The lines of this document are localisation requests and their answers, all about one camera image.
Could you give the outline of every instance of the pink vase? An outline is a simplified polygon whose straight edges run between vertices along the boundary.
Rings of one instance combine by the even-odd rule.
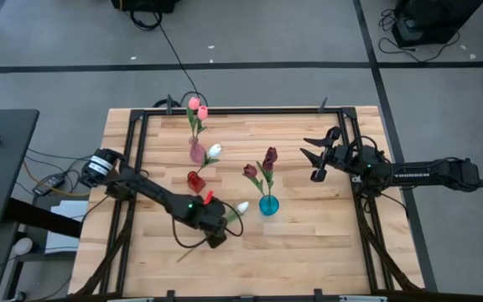
[[[196,164],[202,164],[205,159],[206,149],[199,143],[198,138],[190,138],[190,157]]]

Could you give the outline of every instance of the white tulip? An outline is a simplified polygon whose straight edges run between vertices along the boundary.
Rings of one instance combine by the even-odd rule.
[[[211,146],[210,150],[208,150],[208,157],[211,159],[217,159],[219,154],[221,154],[221,145],[218,143]]]
[[[247,211],[248,208],[249,208],[249,202],[246,201],[239,204],[237,207],[237,210],[238,210],[238,213],[243,214],[245,213],[245,211]]]

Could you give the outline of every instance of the red vase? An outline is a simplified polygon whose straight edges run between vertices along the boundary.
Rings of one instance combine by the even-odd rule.
[[[199,143],[198,138],[190,138],[190,157],[196,164],[202,164],[205,160],[206,149]]]
[[[195,193],[199,193],[206,187],[206,183],[196,172],[191,171],[188,173],[188,186]]]

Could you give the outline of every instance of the table leg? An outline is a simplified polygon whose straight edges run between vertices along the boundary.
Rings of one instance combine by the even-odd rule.
[[[79,238],[81,222],[69,217],[32,206],[26,202],[10,198],[4,219],[14,220],[32,227]]]

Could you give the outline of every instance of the dark red tulip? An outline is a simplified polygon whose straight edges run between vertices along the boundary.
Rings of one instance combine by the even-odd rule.
[[[247,164],[245,168],[243,168],[243,175],[248,178],[255,178],[257,177],[257,168],[255,168],[255,166]]]
[[[269,147],[266,152],[266,157],[264,158],[264,162],[271,161],[272,164],[277,161],[277,150],[274,147]]]
[[[266,171],[273,171],[273,162],[271,161],[271,159],[264,159],[264,161],[262,162],[262,167],[266,170]]]

